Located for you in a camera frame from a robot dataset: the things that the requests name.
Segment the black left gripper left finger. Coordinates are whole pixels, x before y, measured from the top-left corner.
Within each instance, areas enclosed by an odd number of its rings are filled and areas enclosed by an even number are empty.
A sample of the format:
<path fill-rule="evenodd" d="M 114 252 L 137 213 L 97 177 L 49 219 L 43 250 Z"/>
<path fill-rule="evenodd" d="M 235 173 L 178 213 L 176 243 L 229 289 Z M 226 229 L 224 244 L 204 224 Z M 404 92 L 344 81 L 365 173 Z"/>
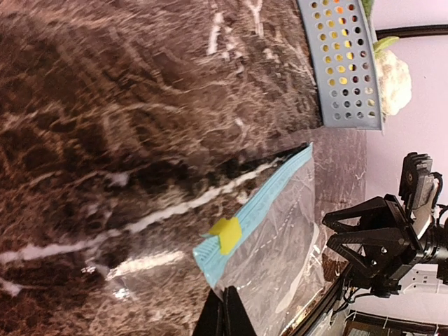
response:
<path fill-rule="evenodd" d="M 223 322 L 223 301 L 210 290 L 192 335 L 224 336 Z"/>

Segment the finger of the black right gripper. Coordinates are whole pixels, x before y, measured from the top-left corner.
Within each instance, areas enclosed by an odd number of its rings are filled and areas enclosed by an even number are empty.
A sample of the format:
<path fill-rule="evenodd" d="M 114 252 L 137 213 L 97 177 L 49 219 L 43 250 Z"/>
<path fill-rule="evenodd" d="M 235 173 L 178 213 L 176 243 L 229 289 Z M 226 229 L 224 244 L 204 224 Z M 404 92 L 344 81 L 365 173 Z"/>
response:
<path fill-rule="evenodd" d="M 336 233 L 357 232 L 360 230 L 358 225 L 343 224 L 342 220 L 372 215 L 385 206 L 386 203 L 382 197 L 374 197 L 356 206 L 327 213 L 323 217 L 322 224 Z"/>
<path fill-rule="evenodd" d="M 400 229 L 387 227 L 337 233 L 327 246 L 359 272 L 379 272 L 405 250 L 405 238 Z"/>

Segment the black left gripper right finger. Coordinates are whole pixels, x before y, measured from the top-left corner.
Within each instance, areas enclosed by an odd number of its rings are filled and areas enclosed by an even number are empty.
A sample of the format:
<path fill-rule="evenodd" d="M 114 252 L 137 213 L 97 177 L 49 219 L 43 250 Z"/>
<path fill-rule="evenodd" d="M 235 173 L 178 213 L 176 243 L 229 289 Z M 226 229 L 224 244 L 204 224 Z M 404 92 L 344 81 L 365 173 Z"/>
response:
<path fill-rule="evenodd" d="M 224 330 L 227 336 L 256 336 L 237 289 L 227 287 L 223 296 Z"/>

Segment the light blue perforated basket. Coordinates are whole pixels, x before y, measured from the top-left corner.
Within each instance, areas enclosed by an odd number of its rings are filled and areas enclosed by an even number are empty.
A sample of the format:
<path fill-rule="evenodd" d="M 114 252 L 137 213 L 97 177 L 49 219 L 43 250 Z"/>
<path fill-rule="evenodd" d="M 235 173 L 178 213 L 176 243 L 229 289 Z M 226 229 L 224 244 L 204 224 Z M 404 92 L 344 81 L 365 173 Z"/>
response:
<path fill-rule="evenodd" d="M 325 127 L 382 130 L 372 34 L 361 1 L 301 0 Z"/>

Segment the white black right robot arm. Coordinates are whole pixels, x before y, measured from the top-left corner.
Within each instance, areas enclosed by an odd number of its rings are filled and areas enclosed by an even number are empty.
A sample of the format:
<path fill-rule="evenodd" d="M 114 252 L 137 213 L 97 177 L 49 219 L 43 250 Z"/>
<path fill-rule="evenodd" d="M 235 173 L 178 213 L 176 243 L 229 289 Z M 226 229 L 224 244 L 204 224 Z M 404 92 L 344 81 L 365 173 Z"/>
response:
<path fill-rule="evenodd" d="M 418 238 L 393 195 L 327 213 L 322 223 L 335 232 L 327 247 L 351 265 L 352 287 L 389 298 L 398 294 L 400 280 L 416 264 L 437 265 L 436 278 L 447 284 L 447 229 L 432 225 Z"/>

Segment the white toy cauliflower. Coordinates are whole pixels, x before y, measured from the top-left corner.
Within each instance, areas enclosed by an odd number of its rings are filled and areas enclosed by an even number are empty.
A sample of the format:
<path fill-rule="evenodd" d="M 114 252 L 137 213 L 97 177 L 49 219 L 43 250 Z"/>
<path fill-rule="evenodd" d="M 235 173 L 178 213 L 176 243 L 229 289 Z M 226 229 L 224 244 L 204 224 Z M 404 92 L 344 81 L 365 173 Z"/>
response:
<path fill-rule="evenodd" d="M 397 36 L 388 36 L 373 44 L 381 113 L 385 118 L 396 116 L 412 99 L 409 66 L 390 50 L 398 40 Z"/>

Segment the clear zip top bag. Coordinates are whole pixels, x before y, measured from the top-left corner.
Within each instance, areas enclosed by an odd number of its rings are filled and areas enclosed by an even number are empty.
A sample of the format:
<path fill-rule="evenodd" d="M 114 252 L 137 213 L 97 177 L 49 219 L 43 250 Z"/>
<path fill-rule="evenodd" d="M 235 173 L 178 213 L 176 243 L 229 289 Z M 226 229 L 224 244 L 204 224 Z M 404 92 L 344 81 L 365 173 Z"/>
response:
<path fill-rule="evenodd" d="M 227 164 L 195 195 L 168 188 L 108 222 L 101 335 L 193 335 L 210 290 L 234 286 L 256 335 L 279 335 L 324 287 L 313 148 Z"/>

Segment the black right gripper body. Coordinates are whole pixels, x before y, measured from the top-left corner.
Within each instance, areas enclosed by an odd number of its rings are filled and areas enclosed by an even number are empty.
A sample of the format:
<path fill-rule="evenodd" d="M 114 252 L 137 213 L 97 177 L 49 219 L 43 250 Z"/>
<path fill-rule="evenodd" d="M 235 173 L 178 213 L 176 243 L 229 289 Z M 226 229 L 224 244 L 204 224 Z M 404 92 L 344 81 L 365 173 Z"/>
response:
<path fill-rule="evenodd" d="M 366 230 L 398 228 L 405 238 L 405 250 L 397 255 L 383 270 L 369 272 L 370 293 L 380 298 L 397 295 L 401 289 L 400 280 L 416 265 L 422 256 L 421 243 L 412 227 L 412 220 L 405 213 L 397 197 L 383 198 L 386 206 L 372 215 Z"/>

